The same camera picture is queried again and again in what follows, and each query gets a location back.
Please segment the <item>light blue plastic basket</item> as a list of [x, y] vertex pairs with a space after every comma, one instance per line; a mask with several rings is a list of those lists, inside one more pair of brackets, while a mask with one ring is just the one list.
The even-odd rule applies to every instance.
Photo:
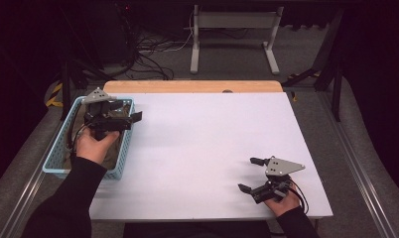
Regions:
[[[60, 179], [64, 179], [67, 176], [67, 174], [70, 172], [70, 170], [66, 170], [63, 168], [64, 155], [66, 152], [66, 149], [65, 149], [66, 134], [67, 134], [67, 129], [69, 128], [70, 122], [72, 120], [72, 117], [75, 115], [76, 106], [78, 103], [81, 104], [81, 100], [83, 98], [84, 97], [81, 96], [81, 97], [78, 97], [74, 101], [74, 103], [68, 113], [68, 116], [66, 117], [65, 122], [63, 123], [62, 127], [60, 128], [60, 130], [53, 142], [53, 145], [52, 145], [52, 147], [48, 153], [48, 156], [43, 164], [43, 171], [46, 174], [52, 174], [52, 175], [57, 176]], [[125, 162], [126, 162], [126, 156], [128, 154], [130, 139], [132, 136], [132, 131], [124, 130], [121, 132], [120, 135], [123, 135], [123, 139], [120, 144], [120, 150], [119, 150], [116, 166], [112, 170], [107, 170], [105, 176], [103, 177], [104, 180], [120, 180], [123, 175], [124, 166], [125, 166]]]

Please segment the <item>olive green pants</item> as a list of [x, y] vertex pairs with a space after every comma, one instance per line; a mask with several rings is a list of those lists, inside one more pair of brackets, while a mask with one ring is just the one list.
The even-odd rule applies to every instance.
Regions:
[[[124, 104], [121, 109], [112, 110], [111, 112], [108, 113], [108, 115], [113, 117], [128, 116], [129, 109], [130, 105]], [[71, 169], [70, 153], [72, 150], [73, 140], [75, 138], [75, 135], [77, 134], [77, 131], [84, 123], [83, 119], [84, 113], [85, 113], [85, 107], [82, 106], [80, 103], [78, 103], [76, 106], [75, 115], [72, 117], [69, 128], [66, 130], [66, 145], [65, 145], [66, 152], [64, 155], [64, 164], [63, 164], [63, 168], [66, 170]], [[105, 156], [105, 159], [102, 162], [102, 165], [108, 170], [112, 170], [116, 166], [122, 139], [123, 135], [120, 135], [119, 138], [109, 148]]]

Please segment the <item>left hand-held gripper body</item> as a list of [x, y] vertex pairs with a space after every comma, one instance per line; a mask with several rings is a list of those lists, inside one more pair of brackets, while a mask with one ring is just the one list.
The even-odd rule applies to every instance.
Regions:
[[85, 107], [84, 125], [94, 131], [96, 140], [102, 140], [107, 132], [131, 129], [132, 122], [129, 116], [108, 115], [112, 111], [110, 103], [117, 100], [100, 88], [94, 89], [81, 100], [81, 104]]

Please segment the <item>white metal stand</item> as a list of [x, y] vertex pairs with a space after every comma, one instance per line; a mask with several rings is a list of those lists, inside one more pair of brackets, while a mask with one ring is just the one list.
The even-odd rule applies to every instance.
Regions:
[[264, 12], [210, 12], [196, 5], [190, 29], [193, 36], [190, 72], [196, 74], [200, 63], [200, 29], [270, 29], [269, 39], [262, 43], [271, 72], [280, 73], [273, 46], [283, 16], [284, 8]]

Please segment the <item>yellow black striped tape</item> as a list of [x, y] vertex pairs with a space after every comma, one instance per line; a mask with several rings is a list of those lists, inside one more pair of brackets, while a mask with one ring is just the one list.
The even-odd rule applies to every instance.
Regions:
[[308, 69], [308, 70], [305, 70], [305, 71], [303, 71], [301, 73], [292, 73], [292, 74], [290, 74], [288, 76], [288, 79], [291, 80], [291, 79], [294, 79], [294, 78], [307, 78], [307, 77], [315, 77], [315, 78], [317, 78], [317, 77], [320, 76], [320, 74], [321, 74], [320, 71], [313, 70], [313, 69]]
[[62, 87], [63, 87], [63, 84], [61, 82], [58, 82], [46, 102], [47, 107], [50, 107], [50, 106], [63, 107], [64, 106], [61, 101], [57, 101], [57, 96], [59, 95]]

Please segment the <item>black metal stand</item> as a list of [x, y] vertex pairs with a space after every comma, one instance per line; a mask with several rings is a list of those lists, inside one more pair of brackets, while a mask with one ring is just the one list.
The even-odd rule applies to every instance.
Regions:
[[93, 65], [88, 64], [80, 59], [66, 60], [62, 63], [62, 83], [63, 83], [63, 113], [62, 120], [65, 120], [71, 107], [70, 85], [74, 81], [76, 86], [87, 86], [86, 77], [82, 72], [87, 70], [94, 76], [99, 77], [105, 81], [112, 80], [112, 77], [100, 71]]
[[[339, 56], [336, 55], [334, 48], [338, 29], [340, 28], [344, 9], [336, 11], [329, 29], [317, 53], [313, 65], [309, 69], [320, 71], [321, 74], [315, 81], [313, 89], [315, 91], [325, 91], [332, 85], [332, 114], [339, 122], [339, 103], [342, 82], [342, 69]], [[287, 79], [282, 83], [283, 87], [293, 87], [305, 78]]]

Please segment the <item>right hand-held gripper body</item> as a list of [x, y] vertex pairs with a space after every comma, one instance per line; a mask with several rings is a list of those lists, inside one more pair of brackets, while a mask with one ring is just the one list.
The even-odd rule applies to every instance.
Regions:
[[282, 200], [289, 192], [291, 186], [291, 174], [301, 171], [304, 165], [282, 160], [276, 157], [268, 158], [268, 166], [265, 166], [265, 183], [251, 190], [251, 196], [256, 203], [268, 199]]

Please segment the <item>aluminium floor rail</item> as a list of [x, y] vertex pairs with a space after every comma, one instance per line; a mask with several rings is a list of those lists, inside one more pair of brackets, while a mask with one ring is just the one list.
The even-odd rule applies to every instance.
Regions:
[[381, 238], [398, 238], [389, 219], [387, 218], [373, 183], [371, 182], [367, 172], [364, 170], [342, 125], [333, 116], [329, 97], [323, 93], [319, 93], [318, 99], [321, 101], [324, 110], [329, 117], [330, 124], [339, 140], [340, 147], [344, 154], [345, 162], [352, 173]]
[[25, 179], [20, 194], [12, 210], [8, 213], [8, 219], [0, 232], [0, 238], [17, 238], [21, 233], [20, 229], [26, 223], [27, 213], [45, 178], [43, 164], [61, 126], [62, 122], [55, 126], [48, 126], [47, 132], [42, 132], [43, 127], [38, 126], [26, 141], [24, 147], [30, 145], [30, 148], [25, 149], [25, 153], [38, 148], [38, 146], [41, 146], [42, 151], [30, 157], [35, 160], [35, 163], [30, 167], [30, 175]]

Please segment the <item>person's right hand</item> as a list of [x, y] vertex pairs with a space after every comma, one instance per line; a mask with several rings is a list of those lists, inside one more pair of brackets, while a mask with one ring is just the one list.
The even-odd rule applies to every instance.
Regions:
[[295, 195], [296, 188], [291, 187], [287, 195], [280, 201], [273, 199], [265, 200], [264, 203], [271, 209], [276, 217], [300, 206], [300, 199]]

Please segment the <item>person's left hand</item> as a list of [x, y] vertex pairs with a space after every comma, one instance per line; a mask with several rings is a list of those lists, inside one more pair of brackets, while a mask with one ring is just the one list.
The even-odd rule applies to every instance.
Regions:
[[119, 136], [119, 132], [107, 132], [102, 140], [97, 141], [92, 137], [91, 130], [84, 128], [76, 141], [76, 155], [101, 165], [107, 151]]

